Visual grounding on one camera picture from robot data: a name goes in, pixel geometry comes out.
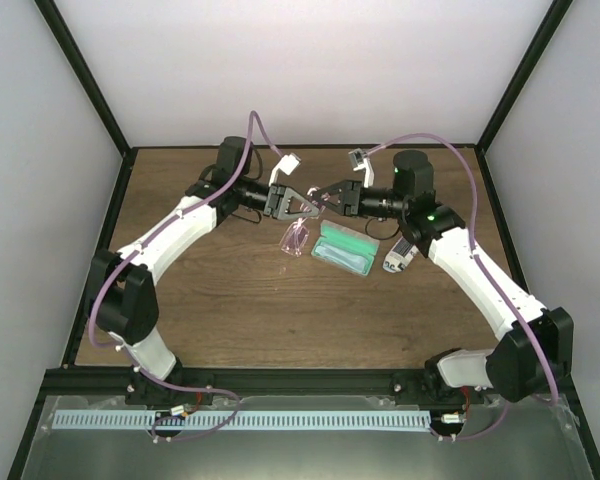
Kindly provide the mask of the pink transparent sunglasses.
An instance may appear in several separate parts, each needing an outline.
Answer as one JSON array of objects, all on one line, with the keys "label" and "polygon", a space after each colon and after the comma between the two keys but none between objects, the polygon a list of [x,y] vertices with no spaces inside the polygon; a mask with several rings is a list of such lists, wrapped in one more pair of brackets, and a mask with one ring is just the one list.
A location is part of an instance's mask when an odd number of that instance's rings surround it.
[{"label": "pink transparent sunglasses", "polygon": [[310,217],[295,219],[282,236],[279,247],[283,253],[299,257],[309,238],[309,228],[305,225]]}]

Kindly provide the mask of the grey hard glasses case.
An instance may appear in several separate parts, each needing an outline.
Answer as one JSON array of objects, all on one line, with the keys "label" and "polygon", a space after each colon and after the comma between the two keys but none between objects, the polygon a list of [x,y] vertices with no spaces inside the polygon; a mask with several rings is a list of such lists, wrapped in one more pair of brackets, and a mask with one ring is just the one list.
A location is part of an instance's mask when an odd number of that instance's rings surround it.
[{"label": "grey hard glasses case", "polygon": [[[367,260],[365,272],[353,272],[347,268],[341,267],[338,264],[332,263],[328,260],[321,258],[315,253],[316,247],[321,244],[330,244],[342,250],[346,250],[348,252],[364,256]],[[379,244],[379,240],[376,240],[370,237],[369,235],[363,234],[361,232],[358,232],[356,230],[334,223],[329,220],[323,220],[320,224],[319,238],[311,250],[311,255],[316,259],[337,266],[350,273],[366,277],[373,266],[374,260],[379,249]]]}]

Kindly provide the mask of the beige glasses case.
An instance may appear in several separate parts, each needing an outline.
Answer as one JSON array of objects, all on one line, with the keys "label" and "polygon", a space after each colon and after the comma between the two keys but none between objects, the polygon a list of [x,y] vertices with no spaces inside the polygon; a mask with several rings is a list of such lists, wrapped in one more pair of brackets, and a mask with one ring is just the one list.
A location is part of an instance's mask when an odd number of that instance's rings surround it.
[{"label": "beige glasses case", "polygon": [[418,254],[419,250],[415,245],[401,238],[384,257],[382,267],[392,274],[403,272]]}]

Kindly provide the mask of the light blue cleaning cloth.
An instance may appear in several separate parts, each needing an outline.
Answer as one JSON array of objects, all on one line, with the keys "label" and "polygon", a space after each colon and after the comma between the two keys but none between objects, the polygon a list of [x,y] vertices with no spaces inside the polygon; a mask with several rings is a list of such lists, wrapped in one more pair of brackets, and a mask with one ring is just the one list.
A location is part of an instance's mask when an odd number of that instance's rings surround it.
[{"label": "light blue cleaning cloth", "polygon": [[353,272],[364,273],[366,270],[367,260],[364,256],[342,250],[330,244],[321,244],[317,246],[315,253],[321,258]]}]

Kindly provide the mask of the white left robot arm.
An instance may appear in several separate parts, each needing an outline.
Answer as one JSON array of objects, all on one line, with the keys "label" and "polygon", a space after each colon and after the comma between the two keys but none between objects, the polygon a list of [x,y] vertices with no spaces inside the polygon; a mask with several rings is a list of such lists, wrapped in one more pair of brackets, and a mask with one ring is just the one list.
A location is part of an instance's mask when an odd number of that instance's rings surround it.
[{"label": "white left robot arm", "polygon": [[147,233],[116,252],[100,250],[92,259],[85,304],[89,340],[106,348],[108,344],[96,339],[95,330],[107,333],[112,338],[109,345],[126,351],[134,365],[149,374],[149,391],[161,403],[176,402],[183,395],[185,381],[173,371],[177,357],[157,328],[156,285],[194,242],[240,206],[283,221],[320,213],[307,196],[281,184],[240,180],[223,191],[198,181]]}]

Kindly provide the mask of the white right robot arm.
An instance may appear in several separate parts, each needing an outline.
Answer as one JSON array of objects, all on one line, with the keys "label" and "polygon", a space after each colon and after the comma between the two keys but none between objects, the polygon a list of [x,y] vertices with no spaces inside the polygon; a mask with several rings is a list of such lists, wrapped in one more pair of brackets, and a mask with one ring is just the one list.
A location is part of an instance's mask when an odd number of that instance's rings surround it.
[{"label": "white right robot arm", "polygon": [[473,387],[513,403],[547,392],[548,404],[556,404],[557,383],[571,371],[571,317],[516,284],[434,191],[399,195],[345,180],[310,197],[341,216],[395,219],[402,237],[453,279],[486,319],[498,341],[494,349],[451,349],[426,362],[424,389],[431,400],[445,403],[461,387]]}]

